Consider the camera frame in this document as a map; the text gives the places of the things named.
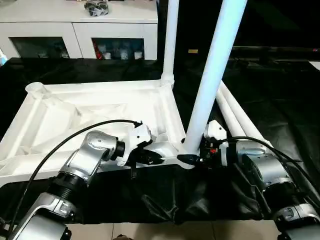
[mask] floor tile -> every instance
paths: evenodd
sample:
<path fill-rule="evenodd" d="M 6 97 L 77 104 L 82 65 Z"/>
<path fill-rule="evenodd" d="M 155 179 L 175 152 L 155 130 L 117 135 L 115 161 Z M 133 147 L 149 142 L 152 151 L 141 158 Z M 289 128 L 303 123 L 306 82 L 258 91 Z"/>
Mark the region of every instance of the floor tile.
<path fill-rule="evenodd" d="M 208 221 L 173 223 L 115 223 L 113 237 L 126 235 L 134 240 L 215 240 Z"/>
<path fill-rule="evenodd" d="M 114 224 L 68 224 L 67 227 L 73 240 L 111 240 Z"/>
<path fill-rule="evenodd" d="M 279 231 L 271 220 L 214 221 L 216 240 L 276 240 Z"/>

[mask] white tube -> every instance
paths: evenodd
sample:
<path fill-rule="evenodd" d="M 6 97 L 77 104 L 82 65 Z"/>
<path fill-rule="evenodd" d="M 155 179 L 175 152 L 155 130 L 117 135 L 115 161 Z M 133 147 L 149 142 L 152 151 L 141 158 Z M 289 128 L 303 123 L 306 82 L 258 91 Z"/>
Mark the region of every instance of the white tube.
<path fill-rule="evenodd" d="M 216 92 L 216 101 L 219 104 L 220 111 L 223 115 L 226 125 L 232 135 L 232 137 L 242 137 L 246 136 L 244 130 L 242 129 L 240 123 L 238 122 L 236 116 L 232 112 L 227 100 L 225 99 L 224 95 L 218 89 Z"/>
<path fill-rule="evenodd" d="M 161 85 L 174 83 L 174 62 L 178 25 L 179 0 L 169 0 L 166 18 L 166 34 L 164 47 L 163 73 Z"/>
<path fill-rule="evenodd" d="M 235 99 L 235 97 L 232 95 L 232 93 L 229 91 L 229 89 L 227 88 L 227 86 L 225 85 L 225 83 L 223 81 L 221 81 L 219 89 L 221 90 L 221 93 L 223 94 L 224 98 L 226 99 L 228 105 L 230 106 L 236 119 L 240 123 L 245 134 L 249 137 L 264 140 L 265 138 L 262 136 L 262 134 L 256 128 L 254 123 L 248 117 L 246 112 L 242 109 L 242 107 L 240 106 L 238 101 Z"/>
<path fill-rule="evenodd" d="M 182 151 L 197 154 L 247 0 L 223 0 Z"/>

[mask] cable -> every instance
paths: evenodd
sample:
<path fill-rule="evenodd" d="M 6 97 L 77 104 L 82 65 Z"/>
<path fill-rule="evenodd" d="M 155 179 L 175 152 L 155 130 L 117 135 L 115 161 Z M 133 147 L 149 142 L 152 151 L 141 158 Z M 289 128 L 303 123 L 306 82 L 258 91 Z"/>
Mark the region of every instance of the cable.
<path fill-rule="evenodd" d="M 52 154 L 54 154 L 62 145 L 64 145 L 66 142 L 68 142 L 70 139 L 74 138 L 75 136 L 79 135 L 79 134 L 82 134 L 83 132 L 87 131 L 87 130 L 90 130 L 90 129 L 93 129 L 95 127 L 98 127 L 100 125 L 105 125 L 105 124 L 112 124 L 112 123 L 130 123 L 130 124 L 134 124 L 135 127 L 141 125 L 141 123 L 137 122 L 137 121 L 132 121 L 132 120 L 125 120 L 125 119 L 116 119 L 116 120 L 108 120 L 108 121 L 102 121 L 102 122 L 98 122 L 96 124 L 93 124 L 93 125 L 90 125 L 90 126 L 87 126 L 77 132 L 75 132 L 74 134 L 68 136 L 65 140 L 63 140 L 62 142 L 60 142 L 54 149 L 52 149 L 44 158 L 43 160 L 39 163 L 39 165 L 36 167 L 36 169 L 34 170 L 33 174 L 31 175 L 24 191 L 23 191 L 23 194 L 18 202 L 18 205 L 16 206 L 16 209 L 15 209 L 15 212 L 14 212 L 14 215 L 13 215 L 13 218 L 12 218 L 12 221 L 10 223 L 10 226 L 9 226 L 9 229 L 8 229 L 8 235 L 6 237 L 6 240 L 8 240 L 9 236 L 11 235 L 13 229 L 14 229 L 14 226 L 15 226 L 15 221 L 17 219 L 17 215 L 18 215 L 18 212 L 19 212 L 19 209 L 22 205 L 22 202 L 24 201 L 24 198 L 25 198 L 25 195 L 28 191 L 28 188 L 30 187 L 31 185 L 31 182 L 35 179 L 37 173 L 39 172 L 39 170 L 41 169 L 41 167 L 45 164 L 45 162 L 48 160 L 48 158 L 51 157 Z"/>
<path fill-rule="evenodd" d="M 318 190 L 318 187 L 316 186 L 316 184 L 312 181 L 312 179 L 310 178 L 310 176 L 306 173 L 306 171 L 295 161 L 293 160 L 291 157 L 289 157 L 288 155 L 286 155 L 285 153 L 273 148 L 272 146 L 270 146 L 269 144 L 265 143 L 264 141 L 254 138 L 254 137 L 250 137 L 250 136 L 234 136 L 234 137 L 229 137 L 223 140 L 218 140 L 217 142 L 219 143 L 224 143 L 224 142 L 231 142 L 234 140 L 251 140 L 254 142 L 257 142 L 261 145 L 264 145 L 265 147 L 267 147 L 268 149 L 270 149 L 278 158 L 279 160 L 285 164 L 285 166 L 288 168 L 288 164 L 286 161 L 283 161 L 283 157 L 286 158 L 286 160 L 290 163 L 292 163 L 303 175 L 304 177 L 310 182 L 310 184 L 312 185 L 312 187 L 314 187 L 314 189 L 316 190 L 316 192 L 318 194 L 320 194 L 320 191 Z"/>

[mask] cabinet door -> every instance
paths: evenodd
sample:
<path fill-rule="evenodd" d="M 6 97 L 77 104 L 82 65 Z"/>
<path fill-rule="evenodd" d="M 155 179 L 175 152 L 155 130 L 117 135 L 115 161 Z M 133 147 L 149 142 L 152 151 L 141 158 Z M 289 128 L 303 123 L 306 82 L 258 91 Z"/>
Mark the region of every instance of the cabinet door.
<path fill-rule="evenodd" d="M 10 58 L 82 58 L 70 22 L 0 23 L 0 48 Z"/>
<path fill-rule="evenodd" d="M 86 59 L 157 59 L 157 24 L 73 23 Z"/>

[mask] black tablecloth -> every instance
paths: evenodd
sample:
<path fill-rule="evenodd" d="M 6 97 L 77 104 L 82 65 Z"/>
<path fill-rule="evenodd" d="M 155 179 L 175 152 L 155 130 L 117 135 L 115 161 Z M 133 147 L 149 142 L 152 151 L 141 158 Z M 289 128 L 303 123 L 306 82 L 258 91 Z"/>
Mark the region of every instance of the black tablecloth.
<path fill-rule="evenodd" d="M 174 97 L 186 130 L 205 62 L 189 60 L 175 64 Z M 106 81 L 156 80 L 162 64 L 151 61 L 99 61 L 95 59 L 11 59 L 0 68 L 0 94 L 4 135 L 23 102 L 25 86 Z M 314 181 L 320 183 L 320 72 L 308 62 L 233 61 L 223 80 L 253 123 L 275 148 L 303 160 Z M 210 119 L 224 120 L 215 104 Z M 299 186 L 319 200 L 296 171 Z M 259 201 L 260 192 L 249 184 L 241 170 L 194 168 L 176 165 L 139 169 L 137 179 L 130 171 L 99 173 L 83 194 L 76 222 L 85 224 L 217 219 L 266 219 L 268 211 Z M 35 181 L 18 219 L 50 180 Z M 23 182 L 0 188 L 0 220 L 10 222 Z"/>

